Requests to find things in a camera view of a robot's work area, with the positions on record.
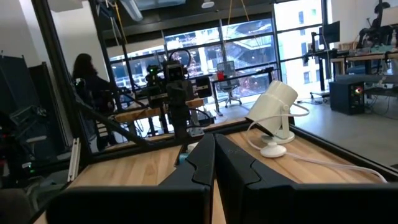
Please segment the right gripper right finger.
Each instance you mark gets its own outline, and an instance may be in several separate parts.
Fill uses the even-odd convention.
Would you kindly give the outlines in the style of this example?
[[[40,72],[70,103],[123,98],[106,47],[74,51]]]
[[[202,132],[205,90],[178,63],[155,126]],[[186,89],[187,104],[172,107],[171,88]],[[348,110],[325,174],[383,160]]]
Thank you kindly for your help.
[[[293,223],[293,180],[215,135],[215,169],[227,223]]]

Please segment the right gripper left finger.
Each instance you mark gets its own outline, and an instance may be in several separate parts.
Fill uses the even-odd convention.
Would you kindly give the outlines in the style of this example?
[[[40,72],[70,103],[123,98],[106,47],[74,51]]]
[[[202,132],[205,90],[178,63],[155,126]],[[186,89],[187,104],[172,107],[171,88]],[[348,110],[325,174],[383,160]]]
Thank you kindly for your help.
[[[215,139],[205,134],[192,152],[160,185],[212,186],[215,167]]]

